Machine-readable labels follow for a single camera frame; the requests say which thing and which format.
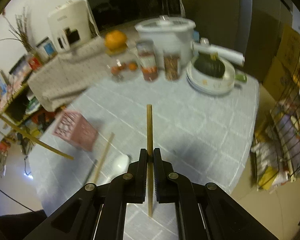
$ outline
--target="pink basket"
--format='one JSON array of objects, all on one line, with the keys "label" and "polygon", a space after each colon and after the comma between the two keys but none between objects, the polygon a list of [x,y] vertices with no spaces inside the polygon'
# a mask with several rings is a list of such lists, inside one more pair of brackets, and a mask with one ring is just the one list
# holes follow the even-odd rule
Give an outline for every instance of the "pink basket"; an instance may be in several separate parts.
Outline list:
[{"label": "pink basket", "polygon": [[75,147],[91,152],[98,131],[76,111],[65,110],[53,131],[53,135],[60,137]]}]

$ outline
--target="floor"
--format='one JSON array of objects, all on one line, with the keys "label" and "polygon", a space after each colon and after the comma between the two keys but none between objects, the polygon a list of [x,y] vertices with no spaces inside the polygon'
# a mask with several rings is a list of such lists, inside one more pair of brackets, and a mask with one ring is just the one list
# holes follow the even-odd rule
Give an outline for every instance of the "floor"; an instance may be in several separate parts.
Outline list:
[{"label": "floor", "polygon": [[[260,87],[260,104],[256,125],[273,105],[274,101],[267,91]],[[0,189],[33,210],[42,208],[37,197],[33,180],[25,175],[24,157],[20,147],[13,145],[9,150],[6,175],[1,178]],[[269,194],[256,191],[252,184],[252,166],[250,158],[242,176],[231,194],[243,208],[262,223],[280,240],[291,240],[299,230],[300,221],[300,181],[287,183]],[[0,215],[27,212],[0,193]]]}]

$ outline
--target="yellow stick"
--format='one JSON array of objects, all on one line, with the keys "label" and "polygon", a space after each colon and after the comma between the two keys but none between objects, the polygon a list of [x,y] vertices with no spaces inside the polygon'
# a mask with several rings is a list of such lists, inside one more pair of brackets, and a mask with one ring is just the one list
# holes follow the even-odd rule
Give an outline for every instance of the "yellow stick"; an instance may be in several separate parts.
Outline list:
[{"label": "yellow stick", "polygon": [[[152,105],[147,105],[147,152],[153,154]],[[147,165],[148,180],[148,216],[152,217],[153,207],[153,163]]]},{"label": "yellow stick", "polygon": [[95,177],[94,177],[94,183],[95,183],[95,184],[97,184],[97,180],[98,180],[98,178],[99,178],[99,174],[100,174],[102,165],[103,165],[103,163],[104,163],[104,161],[105,161],[105,158],[106,158],[106,155],[107,155],[107,153],[108,153],[108,151],[109,151],[109,148],[110,148],[110,145],[111,145],[111,142],[112,142],[113,137],[114,137],[114,133],[112,132],[112,133],[110,134],[110,137],[109,137],[108,142],[107,142],[107,144],[106,144],[106,148],[105,148],[103,154],[101,155],[101,159],[98,161],[98,165],[97,165],[97,167],[96,167],[96,174],[95,174]]},{"label": "yellow stick", "polygon": [[13,124],[12,122],[10,122],[7,118],[3,117],[1,114],[0,114],[0,118],[2,120],[4,120],[8,125],[10,125],[14,130],[16,130],[17,132],[21,133],[22,136],[29,138],[31,141],[33,141],[33,142],[41,145],[42,147],[44,147],[44,148],[46,148],[46,149],[48,149],[48,150],[50,150],[50,151],[52,151],[52,152],[54,152],[56,154],[59,154],[59,155],[65,157],[65,158],[68,158],[70,160],[74,159],[72,156],[70,156],[68,154],[65,154],[63,152],[60,152],[59,150],[51,147],[50,145],[47,145],[44,142],[40,141],[38,138],[36,138],[36,137],[28,134],[27,132],[21,130],[19,127],[17,127],[15,124]]}]

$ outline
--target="dark green pumpkin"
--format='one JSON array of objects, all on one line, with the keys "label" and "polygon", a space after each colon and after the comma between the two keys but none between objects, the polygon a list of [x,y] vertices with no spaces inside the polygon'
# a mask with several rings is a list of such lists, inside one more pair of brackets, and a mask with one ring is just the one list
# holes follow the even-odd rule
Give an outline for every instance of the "dark green pumpkin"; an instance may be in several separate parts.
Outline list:
[{"label": "dark green pumpkin", "polygon": [[194,68],[205,75],[215,78],[222,78],[226,71],[226,67],[218,58],[218,54],[209,55],[200,53],[194,62]]}]

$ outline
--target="metal screw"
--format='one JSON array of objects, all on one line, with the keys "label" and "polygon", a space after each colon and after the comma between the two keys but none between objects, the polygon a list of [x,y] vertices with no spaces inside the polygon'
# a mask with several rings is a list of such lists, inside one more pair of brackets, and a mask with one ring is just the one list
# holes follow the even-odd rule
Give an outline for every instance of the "metal screw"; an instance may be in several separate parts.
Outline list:
[{"label": "metal screw", "polygon": [[207,184],[207,188],[210,189],[210,190],[215,190],[217,188],[217,185],[214,184],[213,182],[209,182]]},{"label": "metal screw", "polygon": [[175,172],[169,173],[168,176],[169,176],[170,179],[177,179],[179,177],[179,175]]},{"label": "metal screw", "polygon": [[123,179],[132,179],[133,175],[131,173],[125,173],[122,175]]},{"label": "metal screw", "polygon": [[85,187],[84,187],[84,189],[86,190],[86,191],[92,191],[93,189],[94,189],[94,185],[93,184],[87,184]]}]

